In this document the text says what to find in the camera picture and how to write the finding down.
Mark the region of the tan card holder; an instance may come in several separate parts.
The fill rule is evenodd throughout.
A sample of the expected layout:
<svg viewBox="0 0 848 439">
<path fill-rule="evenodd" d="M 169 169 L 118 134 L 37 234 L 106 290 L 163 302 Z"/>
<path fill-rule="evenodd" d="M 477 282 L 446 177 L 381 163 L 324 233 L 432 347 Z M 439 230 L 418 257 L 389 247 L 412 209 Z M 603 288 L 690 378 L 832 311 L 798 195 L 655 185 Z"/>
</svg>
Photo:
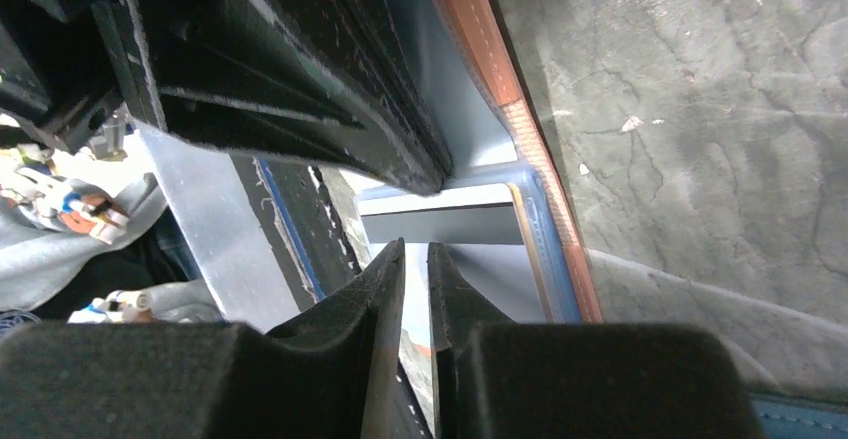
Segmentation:
<svg viewBox="0 0 848 439">
<path fill-rule="evenodd" d="M 538 273 L 551 322 L 603 316 L 563 186 L 490 0 L 387 0 L 412 78 L 454 169 L 440 193 L 503 183 Z M 406 244 L 404 323 L 429 315 L 427 257 Z"/>
</svg>

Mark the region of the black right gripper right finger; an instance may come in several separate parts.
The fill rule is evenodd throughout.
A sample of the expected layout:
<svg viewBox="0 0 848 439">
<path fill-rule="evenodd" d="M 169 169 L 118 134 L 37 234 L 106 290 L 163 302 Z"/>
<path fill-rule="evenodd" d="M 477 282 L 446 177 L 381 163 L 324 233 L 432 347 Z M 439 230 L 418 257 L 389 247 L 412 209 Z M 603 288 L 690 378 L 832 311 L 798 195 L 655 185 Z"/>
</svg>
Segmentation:
<svg viewBox="0 0 848 439">
<path fill-rule="evenodd" d="M 428 247 L 439 438 L 761 438 L 725 347 L 669 324 L 520 324 Z"/>
</svg>

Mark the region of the white magnetic stripe card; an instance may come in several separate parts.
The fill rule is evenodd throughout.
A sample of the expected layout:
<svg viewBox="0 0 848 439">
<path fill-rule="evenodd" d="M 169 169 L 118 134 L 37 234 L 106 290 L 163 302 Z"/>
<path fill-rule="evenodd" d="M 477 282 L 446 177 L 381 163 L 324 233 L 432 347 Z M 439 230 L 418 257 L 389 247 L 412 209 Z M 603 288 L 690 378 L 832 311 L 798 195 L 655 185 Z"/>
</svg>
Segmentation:
<svg viewBox="0 0 848 439">
<path fill-rule="evenodd" d="M 424 260 L 427 246 L 440 243 L 465 279 L 509 317 L 550 318 L 508 185 L 459 187 L 428 197 L 379 187 L 358 194 L 355 205 L 371 244 L 402 237 L 412 256 Z"/>
</svg>

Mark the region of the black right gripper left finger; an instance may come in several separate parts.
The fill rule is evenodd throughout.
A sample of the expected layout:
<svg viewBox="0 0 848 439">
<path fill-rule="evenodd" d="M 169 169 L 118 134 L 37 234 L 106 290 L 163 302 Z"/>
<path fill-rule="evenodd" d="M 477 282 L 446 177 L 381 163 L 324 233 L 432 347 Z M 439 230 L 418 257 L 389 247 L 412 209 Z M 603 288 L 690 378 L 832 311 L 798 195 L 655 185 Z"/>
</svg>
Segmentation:
<svg viewBox="0 0 848 439">
<path fill-rule="evenodd" d="M 404 243 L 260 333 L 241 323 L 42 323 L 1 343 L 5 438 L 388 438 Z"/>
</svg>

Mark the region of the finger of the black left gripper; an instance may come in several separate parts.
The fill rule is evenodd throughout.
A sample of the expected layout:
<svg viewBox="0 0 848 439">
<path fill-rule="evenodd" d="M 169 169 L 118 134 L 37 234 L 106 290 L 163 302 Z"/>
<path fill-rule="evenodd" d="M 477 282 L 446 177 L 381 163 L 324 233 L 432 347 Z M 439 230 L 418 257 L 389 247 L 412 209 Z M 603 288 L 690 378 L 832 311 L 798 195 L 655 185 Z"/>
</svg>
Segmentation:
<svg viewBox="0 0 848 439">
<path fill-rule="evenodd" d="M 451 173 L 387 0 L 114 0 L 109 50 L 131 114 L 191 145 L 420 195 Z"/>
</svg>

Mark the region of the blue card holder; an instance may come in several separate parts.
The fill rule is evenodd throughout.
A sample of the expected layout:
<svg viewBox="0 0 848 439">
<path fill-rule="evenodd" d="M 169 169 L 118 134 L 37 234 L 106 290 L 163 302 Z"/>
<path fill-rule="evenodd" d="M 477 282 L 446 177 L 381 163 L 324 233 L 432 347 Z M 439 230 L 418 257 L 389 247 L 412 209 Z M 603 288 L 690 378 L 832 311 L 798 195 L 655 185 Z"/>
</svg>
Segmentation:
<svg viewBox="0 0 848 439">
<path fill-rule="evenodd" d="M 847 438 L 847 407 L 784 396 L 753 394 L 768 438 Z"/>
</svg>

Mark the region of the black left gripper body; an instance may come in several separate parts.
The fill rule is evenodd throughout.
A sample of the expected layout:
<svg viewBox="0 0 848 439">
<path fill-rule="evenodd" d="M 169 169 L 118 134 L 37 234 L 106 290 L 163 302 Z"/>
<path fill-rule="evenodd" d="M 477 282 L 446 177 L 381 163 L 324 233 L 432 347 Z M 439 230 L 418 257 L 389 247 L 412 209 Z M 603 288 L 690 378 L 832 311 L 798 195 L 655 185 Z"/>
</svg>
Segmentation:
<svg viewBox="0 0 848 439">
<path fill-rule="evenodd" d="M 1 0 L 1 110 L 28 136 L 75 152 L 121 104 L 165 129 L 140 0 Z"/>
</svg>

